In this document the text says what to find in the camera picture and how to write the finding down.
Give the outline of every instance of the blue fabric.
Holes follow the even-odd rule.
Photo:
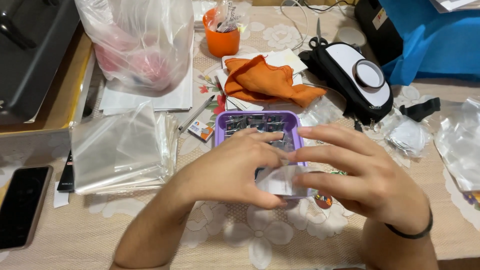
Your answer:
[[[429,0],[379,2],[404,40],[403,54],[382,67],[391,84],[480,78],[480,10],[440,14]]]

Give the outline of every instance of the pen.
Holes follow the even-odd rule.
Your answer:
[[[200,115],[200,113],[202,113],[202,111],[205,110],[205,108],[210,104],[210,102],[212,102],[214,97],[215,97],[215,95],[213,95],[209,99],[207,99],[205,101],[205,103],[202,106],[200,106],[200,108],[198,108],[198,110],[192,116],[190,116],[187,119],[187,121],[183,122],[183,124],[181,126],[179,126],[180,134],[182,134],[187,129],[187,127],[190,125],[190,123],[193,120],[195,120]]]

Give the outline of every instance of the orange cup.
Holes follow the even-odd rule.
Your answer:
[[[208,29],[208,23],[215,20],[216,8],[210,9],[204,15],[205,37],[208,51],[216,57],[235,55],[239,51],[240,31],[238,28],[228,33],[217,33]]]

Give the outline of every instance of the black wristband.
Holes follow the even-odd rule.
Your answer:
[[[428,235],[428,233],[430,232],[430,230],[432,229],[432,226],[433,226],[433,215],[432,215],[432,210],[429,209],[429,212],[430,212],[430,219],[428,221],[428,225],[427,225],[427,228],[425,230],[423,230],[423,232],[419,233],[419,234],[414,234],[414,235],[411,235],[411,234],[405,234],[405,233],[402,233],[400,231],[398,231],[397,229],[395,229],[392,225],[390,224],[387,224],[385,223],[385,225],[387,226],[388,229],[390,229],[393,233],[395,233],[396,235],[402,237],[402,238],[406,238],[406,239],[420,239],[422,237],[425,237]]]

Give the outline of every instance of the hand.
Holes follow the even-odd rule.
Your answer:
[[[238,131],[187,165],[170,182],[181,185],[188,202],[213,200],[254,204],[265,209],[285,207],[284,199],[255,185],[257,168],[280,167],[281,159],[287,159],[286,152],[266,143],[282,137],[281,132],[259,133],[255,128]]]
[[[348,210],[403,233],[425,230],[430,217],[426,196],[383,147],[337,124],[301,127],[299,135],[332,145],[300,148],[288,154],[290,161],[328,163],[348,175],[306,173],[295,184],[330,194]]]

